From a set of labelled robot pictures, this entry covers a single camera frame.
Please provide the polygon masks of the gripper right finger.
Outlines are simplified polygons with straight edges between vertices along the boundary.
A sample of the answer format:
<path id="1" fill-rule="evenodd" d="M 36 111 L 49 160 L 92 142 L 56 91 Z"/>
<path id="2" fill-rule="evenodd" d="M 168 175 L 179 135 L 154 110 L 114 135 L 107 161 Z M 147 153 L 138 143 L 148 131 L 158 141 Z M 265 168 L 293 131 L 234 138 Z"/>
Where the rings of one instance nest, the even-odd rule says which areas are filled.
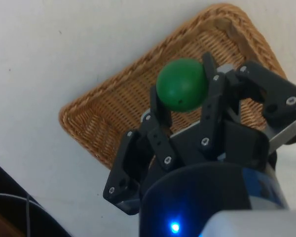
<path id="1" fill-rule="evenodd" d="M 263 143 L 268 152 L 284 144 L 296 143 L 296 85 L 262 65 L 247 61 L 238 69 L 227 66 L 219 72 L 212 55 L 202 56 L 208 96 L 202 106 L 200 149 L 205 154 L 218 154 L 240 141 Z M 261 115 L 266 127 L 252 132 L 240 124 L 240 102 L 252 99 L 262 104 Z"/>

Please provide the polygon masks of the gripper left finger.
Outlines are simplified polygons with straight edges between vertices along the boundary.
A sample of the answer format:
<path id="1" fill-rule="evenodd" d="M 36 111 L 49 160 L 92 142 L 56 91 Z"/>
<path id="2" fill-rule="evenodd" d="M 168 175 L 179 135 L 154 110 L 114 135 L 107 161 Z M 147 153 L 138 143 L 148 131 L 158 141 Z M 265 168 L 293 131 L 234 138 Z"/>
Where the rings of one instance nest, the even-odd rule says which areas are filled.
<path id="1" fill-rule="evenodd" d="M 150 109 L 139 127 L 121 137 L 103 197 L 126 213 L 139 213 L 144 192 L 160 177 L 177 168 L 177 152 L 170 142 L 171 112 L 152 86 Z"/>

